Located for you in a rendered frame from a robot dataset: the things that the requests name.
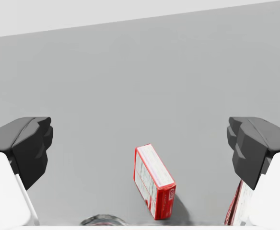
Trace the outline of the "brown and white carton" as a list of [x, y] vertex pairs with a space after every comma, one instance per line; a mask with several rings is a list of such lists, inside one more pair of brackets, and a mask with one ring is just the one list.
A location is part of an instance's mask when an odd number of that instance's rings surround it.
[[245, 226], [248, 219], [248, 206], [253, 190], [241, 180], [229, 206], [224, 224], [227, 226]]

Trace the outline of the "red and white can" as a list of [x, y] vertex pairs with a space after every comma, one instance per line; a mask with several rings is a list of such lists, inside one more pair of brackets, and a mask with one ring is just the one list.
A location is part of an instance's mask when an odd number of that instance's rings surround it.
[[80, 226], [126, 226], [127, 223], [119, 217], [110, 214], [98, 214], [84, 219]]

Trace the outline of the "red carton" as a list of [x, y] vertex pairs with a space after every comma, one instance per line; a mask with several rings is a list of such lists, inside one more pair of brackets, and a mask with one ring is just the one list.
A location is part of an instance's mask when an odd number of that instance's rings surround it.
[[176, 183], [152, 144], [135, 148], [133, 180], [155, 220], [171, 216]]

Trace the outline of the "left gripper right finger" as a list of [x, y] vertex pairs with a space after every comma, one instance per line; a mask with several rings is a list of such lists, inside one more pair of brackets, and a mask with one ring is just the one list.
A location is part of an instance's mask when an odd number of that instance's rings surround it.
[[259, 117], [231, 116], [227, 139], [233, 150], [234, 171], [254, 194], [260, 176], [280, 152], [280, 127]]

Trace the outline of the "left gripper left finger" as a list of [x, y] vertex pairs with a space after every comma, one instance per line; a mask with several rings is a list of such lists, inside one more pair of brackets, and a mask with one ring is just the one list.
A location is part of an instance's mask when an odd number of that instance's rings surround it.
[[50, 117], [22, 117], [0, 127], [0, 227], [40, 224], [27, 190], [45, 173], [52, 140]]

